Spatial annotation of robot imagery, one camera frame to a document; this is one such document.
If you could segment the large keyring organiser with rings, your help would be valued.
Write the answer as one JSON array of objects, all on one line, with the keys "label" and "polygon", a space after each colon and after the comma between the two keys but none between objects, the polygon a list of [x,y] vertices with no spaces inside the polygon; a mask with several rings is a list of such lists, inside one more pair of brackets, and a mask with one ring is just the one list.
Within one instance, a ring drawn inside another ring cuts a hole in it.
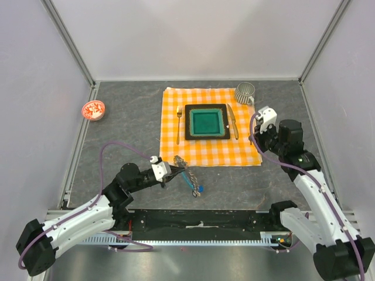
[{"label": "large keyring organiser with rings", "polygon": [[173,162],[175,166],[184,168],[184,171],[181,173],[184,181],[188,184],[192,191],[198,192],[198,187],[201,185],[198,183],[198,180],[188,166],[188,163],[178,155],[173,157]]}]

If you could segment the black yellow key tag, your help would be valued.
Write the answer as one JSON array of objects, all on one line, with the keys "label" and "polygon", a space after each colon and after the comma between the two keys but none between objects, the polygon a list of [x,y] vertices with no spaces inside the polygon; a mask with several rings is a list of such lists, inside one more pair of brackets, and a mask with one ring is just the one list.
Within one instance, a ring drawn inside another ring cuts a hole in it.
[{"label": "black yellow key tag", "polygon": [[194,198],[199,197],[199,196],[200,196],[200,193],[199,193],[199,192],[192,191],[192,196],[193,196]]}]

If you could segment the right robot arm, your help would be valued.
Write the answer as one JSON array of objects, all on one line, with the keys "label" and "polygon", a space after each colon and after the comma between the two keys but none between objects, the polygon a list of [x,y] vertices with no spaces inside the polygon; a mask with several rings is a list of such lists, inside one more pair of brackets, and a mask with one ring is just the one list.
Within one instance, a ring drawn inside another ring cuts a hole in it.
[{"label": "right robot arm", "polygon": [[250,140],[264,156],[270,151],[303,194],[315,216],[312,223],[291,201],[275,203],[268,216],[274,230],[287,228],[310,250],[316,270],[323,280],[365,279],[374,256],[374,242],[362,238],[345,217],[330,192],[316,157],[304,148],[302,124],[286,119],[275,126],[253,115]]}]

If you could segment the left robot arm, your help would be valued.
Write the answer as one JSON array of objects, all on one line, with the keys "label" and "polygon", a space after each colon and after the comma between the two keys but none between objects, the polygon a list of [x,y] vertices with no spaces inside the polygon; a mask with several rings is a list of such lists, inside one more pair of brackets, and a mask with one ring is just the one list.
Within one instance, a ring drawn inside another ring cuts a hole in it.
[{"label": "left robot arm", "polygon": [[86,238],[112,228],[126,228],[127,206],[134,200],[132,194],[155,185],[165,187],[183,171],[184,167],[171,166],[161,159],[144,171],[135,163],[126,163],[112,182],[87,203],[52,220],[29,221],[16,243],[19,268],[29,276],[39,275]]}]

